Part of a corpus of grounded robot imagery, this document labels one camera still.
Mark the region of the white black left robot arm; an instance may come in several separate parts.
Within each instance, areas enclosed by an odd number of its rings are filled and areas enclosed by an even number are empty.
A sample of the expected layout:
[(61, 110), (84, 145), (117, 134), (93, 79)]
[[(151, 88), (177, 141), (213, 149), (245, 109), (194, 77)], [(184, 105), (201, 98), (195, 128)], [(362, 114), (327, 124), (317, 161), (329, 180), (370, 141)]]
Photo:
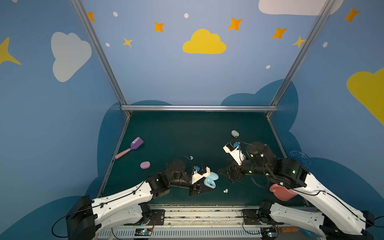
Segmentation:
[(196, 196), (212, 192), (219, 176), (209, 167), (195, 167), (187, 174), (181, 160), (144, 181), (114, 195), (91, 199), (83, 196), (65, 216), (69, 240), (91, 240), (103, 230), (124, 224), (147, 223), (152, 216), (148, 203), (168, 194), (172, 187), (184, 188)]

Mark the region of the white earbud charging case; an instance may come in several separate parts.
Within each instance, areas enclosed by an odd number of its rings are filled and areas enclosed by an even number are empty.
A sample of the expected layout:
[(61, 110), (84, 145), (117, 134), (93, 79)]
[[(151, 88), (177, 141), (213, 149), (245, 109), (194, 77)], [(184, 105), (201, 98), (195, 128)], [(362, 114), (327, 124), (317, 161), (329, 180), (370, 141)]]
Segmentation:
[(236, 130), (232, 130), (231, 131), (231, 135), (234, 137), (234, 138), (238, 138), (240, 136), (239, 132), (236, 131)]

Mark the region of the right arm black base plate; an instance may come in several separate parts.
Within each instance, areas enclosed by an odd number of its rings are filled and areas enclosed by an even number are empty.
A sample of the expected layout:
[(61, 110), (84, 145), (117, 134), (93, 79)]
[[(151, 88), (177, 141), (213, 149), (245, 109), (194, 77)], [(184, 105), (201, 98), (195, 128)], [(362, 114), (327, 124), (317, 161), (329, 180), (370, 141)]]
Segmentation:
[(243, 209), (241, 215), (245, 225), (271, 225), (269, 215), (264, 214), (258, 209)]

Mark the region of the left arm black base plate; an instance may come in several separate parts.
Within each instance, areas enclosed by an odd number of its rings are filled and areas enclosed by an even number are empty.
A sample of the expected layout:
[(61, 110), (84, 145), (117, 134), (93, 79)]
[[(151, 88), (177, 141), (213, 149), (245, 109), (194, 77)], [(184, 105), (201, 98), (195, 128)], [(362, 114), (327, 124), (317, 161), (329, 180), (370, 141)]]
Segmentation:
[(124, 226), (163, 226), (165, 222), (165, 210), (152, 210), (151, 216), (144, 216), (134, 224), (124, 224)]

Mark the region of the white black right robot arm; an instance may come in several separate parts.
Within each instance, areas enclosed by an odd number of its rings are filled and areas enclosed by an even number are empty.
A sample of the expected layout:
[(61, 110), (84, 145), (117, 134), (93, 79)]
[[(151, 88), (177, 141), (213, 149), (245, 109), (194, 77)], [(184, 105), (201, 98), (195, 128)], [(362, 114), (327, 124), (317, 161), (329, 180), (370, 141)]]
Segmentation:
[(231, 182), (242, 181), (245, 176), (265, 176), (267, 179), (300, 195), (318, 211), (292, 209), (279, 203), (263, 201), (257, 211), (257, 221), (276, 226), (289, 224), (306, 229), (327, 240), (372, 240), (367, 231), (375, 225), (369, 211), (359, 211), (348, 205), (326, 188), (303, 165), (289, 158), (278, 158), (262, 142), (247, 144), (246, 154), (241, 142), (233, 140), (223, 149), (233, 161), (219, 172)]

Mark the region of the light blue earbud charging case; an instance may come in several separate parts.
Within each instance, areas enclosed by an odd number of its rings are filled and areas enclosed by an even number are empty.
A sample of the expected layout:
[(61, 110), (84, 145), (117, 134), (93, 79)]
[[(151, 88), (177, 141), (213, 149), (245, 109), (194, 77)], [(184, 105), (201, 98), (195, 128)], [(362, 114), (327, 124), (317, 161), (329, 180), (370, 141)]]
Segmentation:
[(204, 185), (211, 189), (215, 189), (216, 188), (215, 181), (218, 179), (219, 179), (219, 175), (214, 172), (211, 172), (210, 175), (204, 179)]

